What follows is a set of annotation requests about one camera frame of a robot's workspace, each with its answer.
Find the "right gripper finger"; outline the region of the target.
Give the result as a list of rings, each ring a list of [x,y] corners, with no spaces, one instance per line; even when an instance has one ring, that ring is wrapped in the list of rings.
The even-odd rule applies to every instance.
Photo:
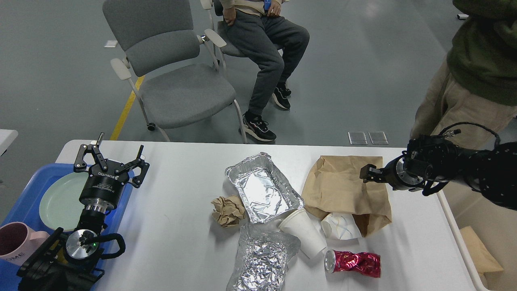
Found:
[[[359,178],[364,183],[388,183],[387,181],[388,167],[377,168],[374,164],[366,164],[360,169]]]

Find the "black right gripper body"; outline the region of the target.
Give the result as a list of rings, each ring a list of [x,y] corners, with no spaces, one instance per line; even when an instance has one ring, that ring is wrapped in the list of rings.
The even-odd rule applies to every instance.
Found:
[[[384,167],[384,177],[393,190],[418,191],[422,189],[422,179],[413,177],[404,169],[404,156],[399,156]]]

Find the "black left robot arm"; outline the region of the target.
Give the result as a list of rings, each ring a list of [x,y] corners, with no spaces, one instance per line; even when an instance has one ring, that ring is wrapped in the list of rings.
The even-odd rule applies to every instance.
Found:
[[[139,188],[150,164],[140,145],[131,162],[105,158],[100,151],[104,133],[89,144],[81,144],[74,163],[75,173],[87,173],[79,196],[84,208],[73,232],[55,230],[21,265],[19,291],[89,291],[105,271],[100,260],[114,259],[126,250],[124,238],[107,233],[105,219],[117,209],[126,184]]]

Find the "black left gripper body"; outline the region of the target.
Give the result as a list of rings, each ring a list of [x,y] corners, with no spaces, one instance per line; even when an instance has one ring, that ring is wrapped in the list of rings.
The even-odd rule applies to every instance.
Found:
[[[118,208],[124,185],[128,182],[128,173],[121,175],[89,173],[79,196],[79,202],[87,206],[95,200],[101,200],[107,205],[107,210],[114,210]]]

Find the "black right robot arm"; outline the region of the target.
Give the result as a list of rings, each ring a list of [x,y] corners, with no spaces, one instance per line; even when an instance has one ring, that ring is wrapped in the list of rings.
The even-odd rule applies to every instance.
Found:
[[[516,210],[516,142],[501,143],[495,137],[492,150],[474,150],[448,140],[460,134],[458,124],[445,127],[438,135],[421,135],[409,140],[406,150],[385,167],[366,164],[359,177],[364,183],[386,183],[393,190],[420,191],[424,196],[438,193],[449,182],[481,193],[493,204]]]

